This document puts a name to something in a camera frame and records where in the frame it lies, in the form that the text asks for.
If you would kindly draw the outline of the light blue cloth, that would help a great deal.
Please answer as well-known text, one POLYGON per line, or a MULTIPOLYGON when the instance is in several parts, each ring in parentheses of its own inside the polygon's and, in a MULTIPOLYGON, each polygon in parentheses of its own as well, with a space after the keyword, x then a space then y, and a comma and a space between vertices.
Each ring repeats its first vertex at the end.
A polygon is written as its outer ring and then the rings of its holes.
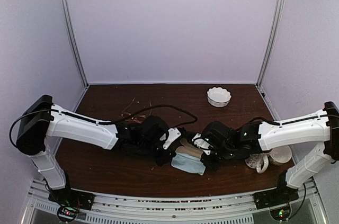
POLYGON ((172 158, 171 166, 181 171, 191 174, 199 174, 201 176, 206 170, 206 167, 199 158, 185 153, 177 153, 172 158))

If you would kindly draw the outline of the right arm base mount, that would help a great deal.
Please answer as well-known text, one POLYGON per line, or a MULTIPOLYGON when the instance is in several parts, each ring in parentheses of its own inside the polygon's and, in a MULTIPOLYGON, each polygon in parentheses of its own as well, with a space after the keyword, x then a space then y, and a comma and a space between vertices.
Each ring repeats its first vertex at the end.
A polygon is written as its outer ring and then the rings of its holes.
POLYGON ((298 189, 287 186, 286 172, 279 175, 277 187, 253 194, 256 208, 269 208, 270 216, 279 222, 290 221, 302 208, 306 199, 306 185, 303 183, 304 195, 299 208, 293 212, 291 202, 299 199, 298 189))

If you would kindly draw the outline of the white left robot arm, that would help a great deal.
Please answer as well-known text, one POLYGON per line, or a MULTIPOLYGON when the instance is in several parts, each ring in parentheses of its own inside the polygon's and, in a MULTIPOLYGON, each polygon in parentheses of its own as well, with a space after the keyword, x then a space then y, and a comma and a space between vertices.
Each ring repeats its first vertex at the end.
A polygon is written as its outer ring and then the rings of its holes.
POLYGON ((99 146, 106 150, 126 149, 151 153, 163 165, 171 157, 171 144, 181 136, 159 117, 150 116, 141 124, 102 121, 73 113, 55 105, 50 95, 41 96, 17 119, 20 124, 15 145, 28 155, 56 197, 65 205, 76 201, 68 187, 66 173, 45 144, 46 137, 67 138, 99 146))

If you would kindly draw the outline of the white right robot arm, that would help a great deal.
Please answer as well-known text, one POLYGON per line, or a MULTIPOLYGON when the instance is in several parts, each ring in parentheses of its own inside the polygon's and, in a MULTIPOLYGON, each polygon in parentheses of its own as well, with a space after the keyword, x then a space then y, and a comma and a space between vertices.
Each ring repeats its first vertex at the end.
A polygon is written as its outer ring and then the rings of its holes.
POLYGON ((326 164, 338 161, 338 107, 326 102, 324 108, 298 118, 268 121, 255 118, 239 129, 212 122, 192 143, 209 156, 205 165, 221 161, 245 159, 278 147, 305 142, 317 144, 294 167, 280 176, 280 184, 272 191, 275 203, 283 203, 326 164))

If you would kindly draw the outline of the black woven glasses case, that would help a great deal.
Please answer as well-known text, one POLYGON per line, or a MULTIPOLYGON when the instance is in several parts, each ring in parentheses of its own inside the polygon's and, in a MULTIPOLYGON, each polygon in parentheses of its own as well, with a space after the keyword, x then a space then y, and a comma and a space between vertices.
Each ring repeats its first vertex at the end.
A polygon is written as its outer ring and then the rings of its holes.
POLYGON ((187 154, 198 159, 201 158, 203 150, 191 145, 185 138, 180 140, 180 144, 175 151, 177 154, 187 154))

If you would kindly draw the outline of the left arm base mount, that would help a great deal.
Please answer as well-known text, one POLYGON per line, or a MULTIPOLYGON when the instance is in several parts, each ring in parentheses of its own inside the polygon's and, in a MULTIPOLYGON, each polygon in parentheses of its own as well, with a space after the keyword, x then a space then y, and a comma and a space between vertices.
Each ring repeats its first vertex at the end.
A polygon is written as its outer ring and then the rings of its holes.
POLYGON ((95 195, 89 192, 73 190, 70 181, 66 178, 66 186, 54 190, 48 183, 45 188, 49 192, 48 200, 59 205, 56 216, 62 223, 70 223, 79 217, 81 210, 91 210, 95 195))

